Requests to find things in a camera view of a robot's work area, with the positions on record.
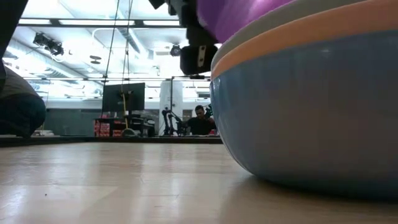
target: orange stripe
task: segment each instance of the orange stripe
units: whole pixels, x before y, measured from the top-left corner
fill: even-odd
[[[226,54],[211,78],[244,61],[296,45],[349,35],[398,29],[398,0],[368,0],[284,24],[246,41]]]

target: ceiling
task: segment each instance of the ceiling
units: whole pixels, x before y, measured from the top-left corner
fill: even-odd
[[[107,85],[131,78],[147,84],[146,97],[158,98],[162,80],[183,75],[179,58],[165,53],[173,44],[188,44],[185,29],[168,14],[167,5],[155,10],[148,0],[133,0],[129,13],[130,1],[29,0],[4,60],[42,96],[98,97],[100,78],[108,75],[113,80]],[[64,55],[35,45],[36,33],[62,43]],[[100,63],[92,63],[90,56],[100,57]],[[182,81],[184,98],[209,92],[208,82]]]

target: dark shirt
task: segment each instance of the dark shirt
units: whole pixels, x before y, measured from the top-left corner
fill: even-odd
[[[194,135],[207,135],[211,130],[216,129],[216,124],[208,119],[191,118],[188,120],[191,133]]]
[[[0,60],[0,94],[4,87],[4,82],[6,81],[6,71],[4,70],[4,65]]]
[[[33,95],[39,97],[33,87],[10,68],[5,68],[6,80],[2,92],[0,92],[0,100],[14,95]]]

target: computer monitor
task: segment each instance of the computer monitor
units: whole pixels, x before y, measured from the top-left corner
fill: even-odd
[[[145,108],[145,83],[123,84],[126,111],[142,111]],[[124,111],[122,85],[106,85],[102,100],[103,111]]]

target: wooden floor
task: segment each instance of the wooden floor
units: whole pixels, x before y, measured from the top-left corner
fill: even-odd
[[[398,204],[258,181],[222,145],[0,149],[0,223],[398,223]]]

